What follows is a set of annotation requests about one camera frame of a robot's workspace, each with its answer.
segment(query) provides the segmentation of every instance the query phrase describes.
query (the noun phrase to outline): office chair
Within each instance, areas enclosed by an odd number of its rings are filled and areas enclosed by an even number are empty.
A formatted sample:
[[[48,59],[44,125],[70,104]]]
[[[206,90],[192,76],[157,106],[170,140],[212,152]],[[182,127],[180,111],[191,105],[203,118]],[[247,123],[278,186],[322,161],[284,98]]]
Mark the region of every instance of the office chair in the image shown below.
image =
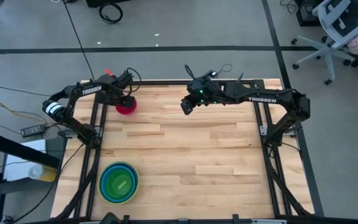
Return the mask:
[[[333,0],[325,0],[312,11],[313,15],[318,16],[321,27],[323,27],[327,33],[327,36],[321,39],[323,43],[298,36],[298,39],[304,40],[308,45],[316,48],[317,51],[299,59],[292,65],[293,69],[298,69],[299,63],[301,62],[324,57],[329,73],[329,79],[324,82],[326,85],[331,84],[335,79],[333,56],[346,59],[344,65],[350,65],[355,59],[348,54],[348,49],[344,46],[358,35],[358,26],[350,30],[347,34],[343,34],[342,32],[342,30],[346,28],[346,25],[340,16],[344,12],[346,13],[347,7],[351,3],[350,0],[341,0],[335,7],[332,6],[332,1]],[[333,25],[336,21],[339,21],[339,27]],[[291,44],[295,45],[296,42],[297,39],[293,39]]]

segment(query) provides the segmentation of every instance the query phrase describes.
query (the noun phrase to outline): green bowl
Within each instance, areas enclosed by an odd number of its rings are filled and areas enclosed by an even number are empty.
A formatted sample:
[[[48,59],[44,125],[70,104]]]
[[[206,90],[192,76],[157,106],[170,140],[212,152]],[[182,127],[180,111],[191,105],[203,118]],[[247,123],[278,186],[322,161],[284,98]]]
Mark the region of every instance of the green bowl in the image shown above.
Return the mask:
[[[138,186],[136,170],[125,162],[115,162],[107,166],[98,181],[101,197],[113,204],[129,201],[137,192]]]

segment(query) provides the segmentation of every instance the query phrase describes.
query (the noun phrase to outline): white label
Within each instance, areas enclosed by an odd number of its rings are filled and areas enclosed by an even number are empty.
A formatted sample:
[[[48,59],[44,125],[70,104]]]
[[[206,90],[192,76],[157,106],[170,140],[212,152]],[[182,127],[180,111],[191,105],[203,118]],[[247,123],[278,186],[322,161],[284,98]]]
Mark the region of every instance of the white label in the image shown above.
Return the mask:
[[[47,106],[47,109],[45,109],[45,112],[49,114],[50,109],[52,109],[54,106],[58,105],[58,102],[53,102]]]
[[[91,93],[94,93],[96,91],[100,91],[102,90],[102,86],[97,86],[97,87],[93,87],[93,88],[90,88],[90,89],[87,89],[87,90],[83,90],[82,91],[82,95],[88,95],[88,94],[91,94]]]
[[[274,100],[274,99],[255,98],[255,97],[250,97],[249,100],[255,101],[255,102],[263,102],[263,103],[276,103],[277,102],[277,100]]]

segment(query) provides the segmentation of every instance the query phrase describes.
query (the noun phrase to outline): red cup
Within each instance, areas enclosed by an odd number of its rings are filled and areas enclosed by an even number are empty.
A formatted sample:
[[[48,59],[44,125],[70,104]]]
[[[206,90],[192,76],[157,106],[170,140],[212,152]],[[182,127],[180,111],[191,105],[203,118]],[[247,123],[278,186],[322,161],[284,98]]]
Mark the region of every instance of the red cup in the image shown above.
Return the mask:
[[[133,113],[136,110],[136,107],[137,107],[137,102],[135,100],[133,107],[129,108],[129,107],[123,107],[121,105],[117,105],[116,110],[120,114],[130,115],[131,113]]]

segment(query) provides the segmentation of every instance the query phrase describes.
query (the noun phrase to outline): yellow bottle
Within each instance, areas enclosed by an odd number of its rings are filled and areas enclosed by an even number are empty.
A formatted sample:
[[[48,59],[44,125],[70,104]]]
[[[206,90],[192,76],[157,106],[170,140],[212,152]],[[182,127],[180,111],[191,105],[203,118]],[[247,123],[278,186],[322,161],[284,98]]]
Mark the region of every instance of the yellow bottle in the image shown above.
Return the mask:
[[[29,177],[34,180],[53,182],[56,178],[56,170],[40,164],[35,164],[29,170]]]

